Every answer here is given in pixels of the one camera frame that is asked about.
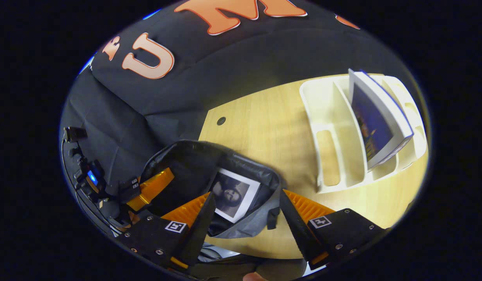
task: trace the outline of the white plastic tray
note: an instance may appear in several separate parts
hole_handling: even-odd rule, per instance
[[[347,99],[348,74],[304,82],[300,87],[300,96],[314,137],[319,171],[318,193],[346,190],[392,176],[426,152],[425,128],[405,86],[392,76],[371,75],[371,78],[384,87],[401,107],[414,136],[394,157],[368,171],[359,124]],[[323,144],[321,141],[319,144],[318,133],[321,135],[326,130],[330,132],[332,143]]]

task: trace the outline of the table surface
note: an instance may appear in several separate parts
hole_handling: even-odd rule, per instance
[[[287,189],[333,210],[351,208],[382,228],[395,224],[416,196],[428,163],[427,152],[398,174],[350,190],[317,193],[317,160],[300,80],[238,98],[208,111],[200,141],[222,144],[274,168]],[[217,120],[225,117],[218,126]],[[262,258],[302,258],[282,212],[277,227],[253,238],[206,242]]]

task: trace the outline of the wire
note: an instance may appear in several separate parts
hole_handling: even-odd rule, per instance
[[[69,176],[68,174],[68,169],[66,168],[66,162],[64,161],[64,143],[66,142],[66,139],[63,138],[62,140],[62,143],[61,143],[61,160],[62,160],[62,164],[64,165],[64,171],[66,173],[66,176],[68,176],[68,179],[69,179],[69,182],[71,183],[71,186],[73,187],[73,189],[75,190],[75,198],[76,198],[76,201],[78,203],[78,205],[80,206],[80,208],[83,210],[83,212],[85,213],[85,215],[87,217],[89,217],[89,215],[87,214],[86,210],[84,210],[84,208],[82,207],[81,203],[80,203],[80,197],[78,195],[78,190],[76,190],[76,187],[75,185],[73,184],[73,181],[71,180],[71,176]],[[100,221],[105,224],[107,227],[109,227],[111,230],[115,231],[116,233],[118,234],[122,234],[121,231],[119,231],[118,229],[116,229],[105,217],[104,215],[102,215],[102,212],[97,209],[99,211],[99,213],[101,214],[102,217],[104,217],[104,220],[102,220],[100,217],[98,217],[98,215],[95,215],[95,213],[90,209],[90,207],[88,206],[88,204],[86,202],[84,202],[84,200],[82,200],[83,204],[85,205],[85,207],[91,212],[91,214],[96,217],[97,219],[100,219]]]

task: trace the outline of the gray bag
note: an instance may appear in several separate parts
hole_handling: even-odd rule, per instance
[[[140,182],[170,168],[175,178],[152,200],[147,209],[156,215],[169,211],[209,191],[218,168],[260,182],[245,216],[232,223],[215,214],[208,229],[214,238],[244,238],[258,235],[265,226],[274,229],[281,189],[285,181],[273,169],[254,162],[232,149],[196,140],[181,140],[156,153],[146,163]]]

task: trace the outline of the blue book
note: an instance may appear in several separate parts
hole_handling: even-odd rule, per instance
[[[363,71],[348,69],[349,102],[361,130],[368,170],[387,162],[412,138],[413,130],[392,96]]]

